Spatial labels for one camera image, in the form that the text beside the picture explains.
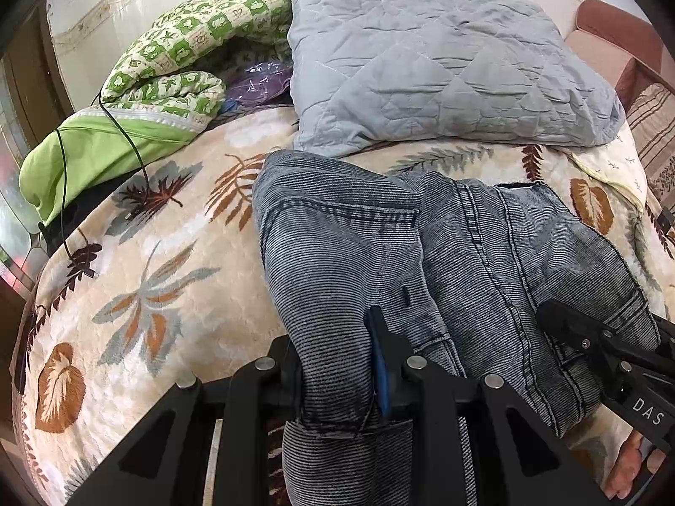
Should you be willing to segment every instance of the purple item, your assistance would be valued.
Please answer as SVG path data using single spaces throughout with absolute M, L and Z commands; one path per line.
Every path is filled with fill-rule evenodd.
M 293 64 L 261 62 L 245 69 L 225 92 L 225 101 L 238 106 L 258 106 L 283 93 L 291 84 Z

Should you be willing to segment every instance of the blanket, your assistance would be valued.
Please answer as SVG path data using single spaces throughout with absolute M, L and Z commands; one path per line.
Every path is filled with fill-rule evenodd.
M 297 150 L 441 135 L 592 146 L 625 115 L 525 0 L 292 0 Z
M 292 147 L 297 121 L 292 108 L 273 108 L 201 134 L 148 165 L 146 204 L 136 174 L 67 240 L 73 261 L 61 247 L 47 263 L 19 338 L 15 373 L 25 371 L 25 384 L 14 408 L 26 468 L 49 505 L 64 504 L 185 372 L 203 381 L 226 377 L 285 333 L 265 283 L 251 191 L 266 155 Z M 541 145 L 441 139 L 381 143 L 346 160 L 380 174 L 544 180 L 614 244 L 650 309 L 675 314 L 670 247 L 645 209 L 645 193 L 637 201 L 622 193 L 639 194 L 639 163 L 627 161 L 637 161 L 630 131 L 606 146 L 572 157 Z M 621 189 L 575 158 L 587 165 L 604 158 L 613 172 L 607 180 Z M 605 168 L 593 172 L 603 177 Z M 602 479 L 630 427 L 606 410 L 594 417 L 594 428 L 611 431 L 592 441 L 576 436 L 575 444 L 590 443 Z M 279 470 L 277 462 L 273 497 L 283 496 Z
M 205 57 L 237 38 L 228 44 L 231 67 L 246 62 L 251 45 L 265 48 L 268 60 L 288 58 L 290 19 L 289 0 L 184 2 L 159 16 L 122 54 L 101 90 L 103 105 L 144 163 L 168 156 L 204 131 L 224 100 L 224 83 L 203 69 Z M 67 118 L 59 130 L 67 158 L 66 205 L 87 187 L 139 168 L 130 144 L 98 103 Z M 62 207 L 61 150 L 57 133 L 50 133 L 19 175 L 22 194 L 45 224 Z

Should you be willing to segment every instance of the floral sheet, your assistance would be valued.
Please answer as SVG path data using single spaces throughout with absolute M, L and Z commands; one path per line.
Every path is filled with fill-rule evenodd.
M 49 260 L 14 375 L 17 437 L 49 505 L 64 504 L 181 375 L 231 375 L 284 333 L 265 284 L 251 187 L 266 155 L 289 148 L 297 129 L 293 108 L 272 108 L 207 131 L 148 165 L 145 203 L 138 174 L 69 238 L 73 261 L 63 247 Z M 647 200 L 627 126 L 590 149 L 434 140 L 381 143 L 346 159 L 380 173 L 544 180 L 617 247 L 652 311 L 675 314 L 675 262 L 655 229 L 660 209 Z M 630 428 L 606 409 L 579 428 L 570 444 L 602 480 Z M 283 504 L 280 435 L 271 428 L 270 493 Z

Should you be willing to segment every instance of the striped fabric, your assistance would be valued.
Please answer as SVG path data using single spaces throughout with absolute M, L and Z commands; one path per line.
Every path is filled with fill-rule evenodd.
M 626 116 L 647 182 L 662 207 L 675 210 L 675 95 L 660 83 L 647 87 Z
M 265 161 L 253 207 L 270 294 L 304 372 L 302 415 L 283 440 L 295 506 L 407 504 L 410 424 L 385 425 L 374 405 L 369 306 L 449 373 L 502 375 L 559 435 L 600 390 L 578 354 L 541 333 L 541 302 L 559 299 L 656 347 L 622 258 L 541 183 L 382 177 L 282 150 Z

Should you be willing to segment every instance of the lime green fabric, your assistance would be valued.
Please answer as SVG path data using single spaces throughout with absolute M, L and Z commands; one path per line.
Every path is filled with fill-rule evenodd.
M 222 80 L 186 67 L 235 37 L 286 59 L 291 17 L 290 0 L 189 0 L 154 21 L 119 58 L 101 90 L 103 104 L 143 162 L 193 140 L 225 98 Z M 133 148 L 98 106 L 80 110 L 59 129 L 68 169 L 66 205 L 86 188 L 140 167 Z M 45 224 L 60 213 L 63 159 L 56 133 L 28 155 L 19 187 Z
M 143 162 L 159 160 L 190 143 L 194 133 L 145 120 L 118 118 L 134 141 Z M 67 164 L 66 206 L 84 189 L 139 169 L 136 154 L 107 116 L 72 116 L 59 130 Z M 19 188 L 50 223 L 61 212 L 63 157 L 56 132 L 40 143 L 24 161 Z

